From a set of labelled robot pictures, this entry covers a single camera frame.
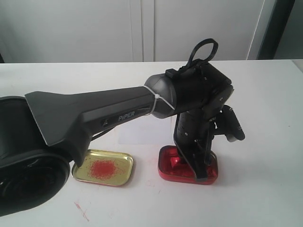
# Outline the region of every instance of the red object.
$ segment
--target red object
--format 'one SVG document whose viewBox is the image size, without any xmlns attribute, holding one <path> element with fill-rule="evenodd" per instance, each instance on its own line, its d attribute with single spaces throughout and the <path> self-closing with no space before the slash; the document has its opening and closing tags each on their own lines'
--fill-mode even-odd
<svg viewBox="0 0 303 227">
<path fill-rule="evenodd" d="M 178 155 L 176 146 L 162 147 L 159 153 L 158 171 L 159 175 L 167 181 L 195 184 L 212 184 L 218 177 L 218 164 L 214 153 L 212 153 L 212 163 L 206 166 L 207 178 L 197 182 L 195 173 L 187 162 Z"/>
<path fill-rule="evenodd" d="M 115 162 L 110 160 L 98 160 L 92 163 L 90 175 L 99 180 L 107 180 L 116 173 Z"/>
</svg>

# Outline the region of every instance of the red stain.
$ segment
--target red stain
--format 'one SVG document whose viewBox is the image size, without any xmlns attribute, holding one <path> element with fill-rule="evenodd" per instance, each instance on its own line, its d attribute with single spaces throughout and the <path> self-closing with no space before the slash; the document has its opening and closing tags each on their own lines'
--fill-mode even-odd
<svg viewBox="0 0 303 227">
<path fill-rule="evenodd" d="M 78 210 L 80 210 L 81 211 L 81 213 L 82 213 L 82 215 L 83 215 L 83 217 L 87 220 L 87 221 L 89 221 L 89 219 L 87 218 L 87 216 L 86 216 L 86 211 L 85 212 L 83 212 L 83 210 L 82 210 L 82 208 L 80 207 L 80 205 L 78 204 L 78 203 L 76 203 L 76 202 L 74 202 L 75 203 L 75 205 L 76 205 L 76 207 L 78 208 Z"/>
<path fill-rule="evenodd" d="M 90 176 L 99 180 L 107 180 L 116 174 L 116 170 L 114 161 L 98 160 L 92 163 Z"/>
</svg>

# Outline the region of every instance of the gold tin lid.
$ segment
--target gold tin lid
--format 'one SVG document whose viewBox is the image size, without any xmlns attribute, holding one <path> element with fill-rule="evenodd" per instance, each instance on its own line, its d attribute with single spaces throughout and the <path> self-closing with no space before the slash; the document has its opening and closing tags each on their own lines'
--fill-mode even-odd
<svg viewBox="0 0 303 227">
<path fill-rule="evenodd" d="M 80 168 L 74 164 L 71 174 L 78 181 L 121 186 L 128 181 L 133 164 L 129 154 L 91 149 Z"/>
</svg>

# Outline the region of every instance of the white table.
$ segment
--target white table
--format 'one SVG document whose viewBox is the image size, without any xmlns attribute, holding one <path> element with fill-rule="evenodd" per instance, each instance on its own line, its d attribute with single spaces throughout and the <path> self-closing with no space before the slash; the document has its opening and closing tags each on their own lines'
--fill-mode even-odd
<svg viewBox="0 0 303 227">
<path fill-rule="evenodd" d="M 183 64 L 0 64 L 0 96 L 140 86 L 150 75 Z M 215 138 L 213 151 L 219 162 L 215 184 L 162 180 L 157 171 L 161 145 L 119 145 L 117 127 L 90 147 L 132 154 L 136 167 L 129 184 L 98 186 L 70 177 L 50 201 L 1 217 L 0 226 L 301 227 L 303 73 L 288 60 L 214 61 L 213 65 L 233 81 L 235 92 L 227 104 L 246 134 L 244 141 L 235 143 L 224 136 Z"/>
</svg>

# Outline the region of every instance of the red container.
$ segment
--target red container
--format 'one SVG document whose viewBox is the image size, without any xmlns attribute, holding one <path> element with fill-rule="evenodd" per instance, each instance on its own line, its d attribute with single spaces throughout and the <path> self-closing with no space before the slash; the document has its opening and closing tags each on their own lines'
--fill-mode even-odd
<svg viewBox="0 0 303 227">
<path fill-rule="evenodd" d="M 167 181 L 212 184 L 218 177 L 217 157 L 212 152 L 212 163 L 206 167 L 207 178 L 197 181 L 195 173 L 184 159 L 178 155 L 176 146 L 162 147 L 159 153 L 158 171 L 159 175 Z"/>
</svg>

